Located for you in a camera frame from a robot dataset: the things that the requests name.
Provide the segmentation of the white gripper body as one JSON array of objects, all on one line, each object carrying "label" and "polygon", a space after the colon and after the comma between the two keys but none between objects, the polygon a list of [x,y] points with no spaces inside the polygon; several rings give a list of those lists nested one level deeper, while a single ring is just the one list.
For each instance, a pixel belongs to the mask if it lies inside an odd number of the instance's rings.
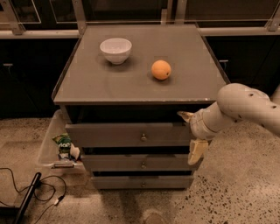
[{"label": "white gripper body", "polygon": [[202,108],[192,115],[190,128],[192,134],[200,140],[210,141],[216,136],[216,132],[208,127],[214,118],[214,111],[209,108]]}]

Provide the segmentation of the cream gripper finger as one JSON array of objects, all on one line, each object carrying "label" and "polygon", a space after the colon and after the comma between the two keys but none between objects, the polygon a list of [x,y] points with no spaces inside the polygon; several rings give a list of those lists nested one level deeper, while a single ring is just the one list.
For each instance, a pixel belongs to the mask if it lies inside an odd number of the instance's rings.
[{"label": "cream gripper finger", "polygon": [[189,123],[193,117],[193,113],[186,111],[178,111],[177,114],[187,123]]},{"label": "cream gripper finger", "polygon": [[204,154],[205,150],[208,148],[208,141],[195,139],[191,140],[190,147],[189,147],[189,154],[188,154],[188,164],[195,165],[202,155]]}]

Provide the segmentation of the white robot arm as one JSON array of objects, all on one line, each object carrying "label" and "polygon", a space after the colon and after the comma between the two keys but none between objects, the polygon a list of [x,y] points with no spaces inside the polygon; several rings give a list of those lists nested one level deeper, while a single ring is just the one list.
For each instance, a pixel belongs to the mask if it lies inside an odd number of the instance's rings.
[{"label": "white robot arm", "polygon": [[280,105],[262,91],[239,83],[220,89],[215,103],[195,113],[179,111],[195,136],[190,142],[188,164],[195,165],[220,131],[241,121],[259,124],[280,136]]}]

